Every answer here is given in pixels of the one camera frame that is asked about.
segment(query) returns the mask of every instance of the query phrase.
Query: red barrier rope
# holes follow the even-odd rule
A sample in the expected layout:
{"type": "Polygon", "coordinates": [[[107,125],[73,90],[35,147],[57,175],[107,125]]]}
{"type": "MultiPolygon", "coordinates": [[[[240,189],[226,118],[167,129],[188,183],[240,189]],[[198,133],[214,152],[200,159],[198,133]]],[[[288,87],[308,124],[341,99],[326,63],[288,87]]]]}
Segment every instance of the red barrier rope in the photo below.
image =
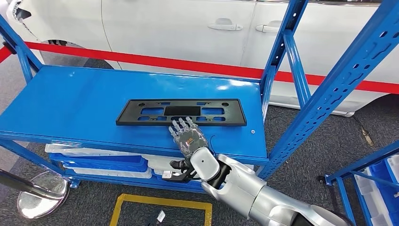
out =
{"type": "Polygon", "coordinates": [[[6,47],[0,49],[0,63],[3,62],[7,57],[11,55],[11,51],[6,47]]]}
{"type": "MultiPolygon", "coordinates": [[[[94,50],[86,48],[76,48],[68,46],[49,45],[36,42],[26,42],[26,45],[31,49],[37,49],[47,52],[67,54],[73,56],[88,57],[101,60],[112,60],[138,65],[148,65],[155,67],[165,67],[179,70],[188,70],[195,72],[205,72],[213,74],[222,74],[230,76],[238,76],[243,78],[260,79],[263,69],[218,65],[204,62],[195,62],[188,60],[178,60],[170,58],[162,58],[155,56],[142,56],[127,53],[115,53],[103,50],[94,50]]],[[[306,74],[306,79],[309,85],[320,85],[325,76],[306,74]]],[[[290,72],[277,72],[275,81],[294,82],[290,72]]],[[[378,82],[378,81],[362,81],[357,87],[357,90],[394,93],[399,94],[399,84],[378,82]]]]}

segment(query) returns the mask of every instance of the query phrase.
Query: floor marking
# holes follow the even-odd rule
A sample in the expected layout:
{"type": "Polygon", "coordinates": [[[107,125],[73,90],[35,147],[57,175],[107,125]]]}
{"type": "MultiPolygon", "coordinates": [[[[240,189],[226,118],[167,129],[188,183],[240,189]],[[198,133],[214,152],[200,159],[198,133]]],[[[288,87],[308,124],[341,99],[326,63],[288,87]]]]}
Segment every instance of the floor marking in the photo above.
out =
{"type": "Polygon", "coordinates": [[[116,200],[116,204],[115,204],[115,208],[113,210],[110,226],[117,226],[119,215],[120,215],[120,208],[122,206],[123,201],[205,210],[204,226],[212,225],[212,204],[211,203],[194,202],[194,201],[177,200],[177,199],[155,198],[155,197],[133,195],[133,194],[121,194],[118,197],[118,199],[116,200]]]}

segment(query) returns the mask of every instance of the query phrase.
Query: blue storage rack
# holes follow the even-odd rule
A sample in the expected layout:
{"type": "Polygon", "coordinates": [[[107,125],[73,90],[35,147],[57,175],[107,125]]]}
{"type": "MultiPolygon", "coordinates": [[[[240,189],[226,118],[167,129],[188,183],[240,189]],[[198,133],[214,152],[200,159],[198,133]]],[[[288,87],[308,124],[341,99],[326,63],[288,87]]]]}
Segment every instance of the blue storage rack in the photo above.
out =
{"type": "Polygon", "coordinates": [[[351,178],[353,180],[367,226],[373,225],[365,198],[360,193],[357,182],[355,181],[355,175],[357,175],[375,181],[383,198],[383,202],[385,203],[389,212],[389,217],[392,224],[399,225],[399,197],[395,196],[395,194],[399,192],[399,184],[395,176],[390,172],[391,168],[387,162],[387,159],[390,156],[397,153],[399,153],[399,140],[379,151],[370,154],[369,156],[364,157],[363,159],[347,166],[346,168],[337,171],[332,175],[326,175],[325,181],[327,185],[337,185],[346,215],[353,223],[355,223],[355,217],[353,215],[348,195],[343,183],[343,180],[347,178],[351,178]],[[366,168],[369,168],[371,175],[366,175],[362,172],[362,170],[366,168]]]}
{"type": "Polygon", "coordinates": [[[27,82],[0,115],[0,146],[62,175],[73,187],[80,180],[93,180],[200,192],[198,184],[175,184],[162,181],[156,175],[139,179],[64,171],[57,162],[49,163],[13,140],[182,157],[166,127],[115,125],[115,118],[127,100],[237,98],[241,101],[247,126],[204,127],[203,131],[207,137],[214,136],[212,147],[216,153],[259,165],[257,174],[267,179],[399,42],[399,2],[384,0],[311,95],[294,39],[307,3],[307,0],[289,2],[260,80],[43,65],[0,17],[0,33],[18,54],[27,82]],[[267,153],[263,123],[272,82],[285,53],[301,111],[267,153]],[[35,77],[30,67],[36,72],[35,77]]]}

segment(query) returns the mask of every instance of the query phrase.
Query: white car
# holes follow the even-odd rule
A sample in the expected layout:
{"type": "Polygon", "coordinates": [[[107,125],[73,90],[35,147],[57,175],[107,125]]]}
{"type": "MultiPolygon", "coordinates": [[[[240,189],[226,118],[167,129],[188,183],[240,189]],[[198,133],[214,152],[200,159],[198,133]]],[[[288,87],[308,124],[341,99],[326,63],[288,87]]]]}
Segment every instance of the white car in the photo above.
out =
{"type": "MultiPolygon", "coordinates": [[[[25,41],[74,43],[83,48],[264,68],[287,2],[13,0],[7,17],[25,41]]],[[[370,2],[310,2],[295,33],[305,73],[326,76],[377,7],[378,3],[370,2]]],[[[35,54],[41,59],[38,51],[35,54]]],[[[367,80],[398,84],[398,59],[399,49],[396,48],[367,80]]],[[[108,63],[114,69],[204,74],[123,62],[108,63]]],[[[279,73],[284,72],[290,72],[286,57],[279,73]]],[[[316,88],[310,85],[311,92],[316,88]]],[[[334,113],[351,116],[386,94],[355,90],[334,113]]],[[[270,102],[299,108],[294,84],[275,81],[270,102]]]]}

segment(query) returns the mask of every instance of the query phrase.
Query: robot finger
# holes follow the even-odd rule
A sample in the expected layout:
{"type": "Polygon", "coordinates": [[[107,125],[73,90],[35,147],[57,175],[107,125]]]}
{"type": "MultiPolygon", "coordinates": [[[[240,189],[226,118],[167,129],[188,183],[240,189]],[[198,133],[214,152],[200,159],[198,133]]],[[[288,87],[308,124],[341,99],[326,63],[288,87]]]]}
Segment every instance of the robot finger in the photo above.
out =
{"type": "Polygon", "coordinates": [[[179,123],[182,125],[183,128],[187,128],[187,124],[184,122],[182,118],[179,118],[179,123]]]}
{"type": "Polygon", "coordinates": [[[176,137],[177,134],[175,133],[175,131],[173,130],[173,128],[171,126],[169,126],[169,132],[173,137],[176,137]]]}
{"type": "Polygon", "coordinates": [[[186,121],[187,121],[187,123],[190,125],[190,127],[192,127],[192,128],[194,128],[194,127],[197,127],[197,124],[195,124],[194,122],[192,122],[192,120],[191,120],[191,118],[190,117],[186,117],[186,121]]]}
{"type": "Polygon", "coordinates": [[[173,126],[175,127],[177,133],[179,133],[179,132],[182,130],[182,128],[180,128],[180,126],[179,126],[179,124],[176,122],[176,120],[173,120],[173,121],[172,121],[172,124],[173,124],[173,126]]]}

